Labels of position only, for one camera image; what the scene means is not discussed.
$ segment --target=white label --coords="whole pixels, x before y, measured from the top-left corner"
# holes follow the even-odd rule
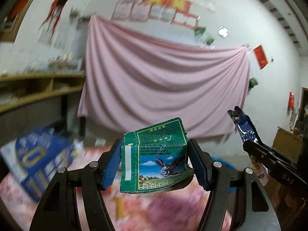
[[[131,180],[131,144],[125,145],[125,180]]]

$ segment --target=red sign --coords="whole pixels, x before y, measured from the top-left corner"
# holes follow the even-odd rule
[[[265,56],[262,45],[254,49],[254,54],[259,62],[260,69],[263,69],[268,64],[268,60]]]

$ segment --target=green package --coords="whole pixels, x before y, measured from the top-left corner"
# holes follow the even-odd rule
[[[181,118],[126,133],[121,147],[121,192],[161,190],[191,176],[187,140]]]

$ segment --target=red decoration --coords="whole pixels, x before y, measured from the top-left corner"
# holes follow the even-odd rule
[[[288,108],[294,108],[294,93],[290,92]]]
[[[265,56],[262,45],[254,49],[254,54],[256,55],[256,58],[259,62],[260,69],[263,69],[268,64],[268,60]]]

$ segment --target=blue gripper pad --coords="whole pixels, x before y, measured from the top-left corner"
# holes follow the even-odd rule
[[[104,170],[104,180],[102,182],[102,189],[104,191],[107,190],[107,188],[112,185],[113,180],[116,176],[116,172],[118,171],[121,162],[121,146],[123,145],[124,145],[123,140],[120,140],[116,144],[116,146],[115,147],[112,146],[111,150],[109,151],[113,152],[113,154],[111,155],[108,164]]]

